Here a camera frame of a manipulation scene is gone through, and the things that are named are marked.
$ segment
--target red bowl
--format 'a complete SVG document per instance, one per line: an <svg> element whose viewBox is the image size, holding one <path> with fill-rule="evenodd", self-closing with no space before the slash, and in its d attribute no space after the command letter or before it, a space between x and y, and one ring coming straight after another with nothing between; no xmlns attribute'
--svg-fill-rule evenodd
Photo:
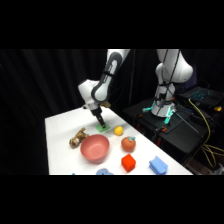
<svg viewBox="0 0 224 224"><path fill-rule="evenodd" d="M82 155L91 163L101 163L109 150L109 140L103 135L92 135L81 145Z"/></svg>

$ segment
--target black background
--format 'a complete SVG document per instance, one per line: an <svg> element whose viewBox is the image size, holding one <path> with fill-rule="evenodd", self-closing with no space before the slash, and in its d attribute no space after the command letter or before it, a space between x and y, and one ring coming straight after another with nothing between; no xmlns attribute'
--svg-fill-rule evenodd
<svg viewBox="0 0 224 224"><path fill-rule="evenodd" d="M224 49L181 49L186 61L198 68L199 79L211 89L224 91ZM137 49L133 91L129 99L132 50L115 79L110 103L121 117L123 109L154 96L155 49ZM1 49L0 50L0 173L48 174L44 119L81 107L78 84L99 80L107 49ZM216 139L224 145L223 133Z"/></svg>

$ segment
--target lemon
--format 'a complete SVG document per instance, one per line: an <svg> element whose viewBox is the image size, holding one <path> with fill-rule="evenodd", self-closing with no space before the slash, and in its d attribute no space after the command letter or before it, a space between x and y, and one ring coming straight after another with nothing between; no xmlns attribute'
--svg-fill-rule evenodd
<svg viewBox="0 0 224 224"><path fill-rule="evenodd" d="M123 132L124 132L124 130L121 126L118 126L114 129L114 134L115 135L121 136L121 135L123 135Z"/></svg>

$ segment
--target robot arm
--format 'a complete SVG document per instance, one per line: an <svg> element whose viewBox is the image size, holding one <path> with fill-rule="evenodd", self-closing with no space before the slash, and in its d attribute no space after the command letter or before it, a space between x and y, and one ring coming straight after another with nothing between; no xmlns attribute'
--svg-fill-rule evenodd
<svg viewBox="0 0 224 224"><path fill-rule="evenodd" d="M170 118L171 111L175 108L172 103L175 93L173 82L187 82L193 74L193 68L187 64L179 49L157 49L157 53L161 64L156 69L159 86L152 113L159 117Z"/></svg>
<svg viewBox="0 0 224 224"><path fill-rule="evenodd" d="M86 103L84 108L91 110L103 128L106 126L101 116L102 110L100 104L109 100L113 79L129 52L130 49L109 49L106 67L100 81L86 80L78 86L79 92Z"/></svg>

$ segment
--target red block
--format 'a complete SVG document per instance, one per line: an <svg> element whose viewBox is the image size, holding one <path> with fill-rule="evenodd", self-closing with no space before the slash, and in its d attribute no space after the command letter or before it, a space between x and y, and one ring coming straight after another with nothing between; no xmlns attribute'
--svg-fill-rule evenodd
<svg viewBox="0 0 224 224"><path fill-rule="evenodd" d="M124 169L129 173L135 168L136 161L130 154L128 154L127 156L121 159L121 164L124 167Z"/></svg>

